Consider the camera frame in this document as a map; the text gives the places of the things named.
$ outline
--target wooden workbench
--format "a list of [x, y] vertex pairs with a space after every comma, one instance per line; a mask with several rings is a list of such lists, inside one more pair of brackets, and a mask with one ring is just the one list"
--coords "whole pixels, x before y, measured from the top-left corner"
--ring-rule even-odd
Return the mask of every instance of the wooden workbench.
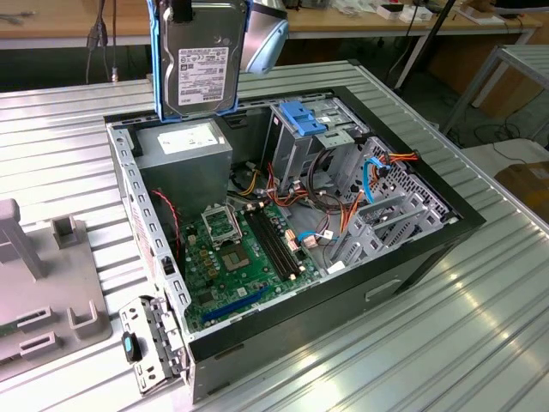
[[[117, 18], [118, 43], [147, 44], [148, 16], [146, 0], [142, 0], [142, 9], [132, 15], [119, 15]], [[33, 10], [36, 16], [25, 19], [24, 24], [16, 26], [0, 21], [0, 49], [15, 48], [51, 48], [85, 45], [85, 38], [95, 21], [94, 0], [3, 0], [0, 13], [15, 13]], [[288, 10], [291, 39], [350, 38], [350, 37], [396, 37], [402, 36], [408, 27], [403, 21], [387, 21], [372, 13], [358, 16], [343, 15], [335, 9]], [[110, 17], [105, 17], [110, 31]], [[410, 35], [427, 34], [434, 23], [418, 22], [413, 24]], [[540, 23], [530, 16], [518, 21], [509, 21], [503, 25], [479, 26], [461, 15], [450, 18], [444, 23], [441, 34], [469, 33], [507, 33], [534, 29]]]

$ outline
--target green circuit board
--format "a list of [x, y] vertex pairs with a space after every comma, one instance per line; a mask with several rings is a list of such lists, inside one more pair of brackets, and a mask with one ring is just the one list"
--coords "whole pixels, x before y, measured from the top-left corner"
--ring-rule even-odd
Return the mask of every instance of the green circuit board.
[[[271, 221], [277, 221], [282, 229], [288, 228], [275, 205], [266, 206], [264, 213]], [[185, 284], [191, 297], [185, 317], [191, 332], [237, 316], [253, 306], [311, 284], [321, 277], [309, 255], [301, 254], [301, 260], [295, 255], [293, 258], [305, 270], [293, 281], [282, 281], [244, 215], [237, 212], [235, 216], [242, 231], [241, 243], [224, 244], [218, 251], [213, 248], [203, 221], [194, 221], [182, 229], [186, 240]], [[189, 242], [189, 233], [195, 233], [194, 245]], [[287, 247], [283, 235], [281, 240]], [[261, 298], [211, 321], [203, 320], [204, 315], [254, 294]]]

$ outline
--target ram slot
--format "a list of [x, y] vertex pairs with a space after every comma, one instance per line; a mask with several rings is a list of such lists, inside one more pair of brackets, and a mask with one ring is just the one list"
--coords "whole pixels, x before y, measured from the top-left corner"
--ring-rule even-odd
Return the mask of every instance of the ram slot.
[[257, 241], [263, 248], [268, 260], [273, 264], [276, 274], [282, 281], [287, 281], [291, 275], [299, 274], [299, 267], [290, 252], [278, 237], [268, 217], [263, 212], [245, 215]]

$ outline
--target motherboard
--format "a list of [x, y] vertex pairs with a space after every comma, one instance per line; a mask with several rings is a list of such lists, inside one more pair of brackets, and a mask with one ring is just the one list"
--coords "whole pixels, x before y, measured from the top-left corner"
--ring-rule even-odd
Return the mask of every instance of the motherboard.
[[[212, 241], [233, 229], [241, 232], [238, 243], [230, 240], [218, 245]], [[185, 284], [191, 295], [186, 317], [191, 332], [238, 316], [321, 277], [307, 251], [287, 246], [289, 226], [273, 203], [258, 210], [229, 213], [225, 221], [218, 213], [214, 222], [201, 219], [182, 230], [186, 239]]]

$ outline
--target hard drive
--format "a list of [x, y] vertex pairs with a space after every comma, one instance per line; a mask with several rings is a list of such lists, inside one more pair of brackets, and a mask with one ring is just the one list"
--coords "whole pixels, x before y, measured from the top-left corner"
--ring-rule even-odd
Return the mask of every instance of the hard drive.
[[182, 22], [160, 2], [162, 118], [200, 117], [235, 107], [247, 19], [244, 0], [193, 1], [192, 20]]

